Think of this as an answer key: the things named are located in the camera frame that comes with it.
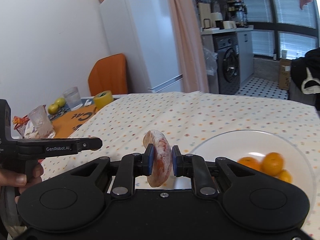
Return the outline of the person's left hand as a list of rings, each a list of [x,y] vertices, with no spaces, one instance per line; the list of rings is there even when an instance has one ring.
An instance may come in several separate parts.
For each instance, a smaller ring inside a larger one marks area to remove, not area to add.
[[[17,187],[19,193],[21,194],[27,188],[40,183],[42,181],[41,176],[43,173],[44,169],[41,163],[37,163],[37,165],[33,168],[30,179],[27,179],[26,174],[9,171],[1,167],[1,188],[8,186]]]

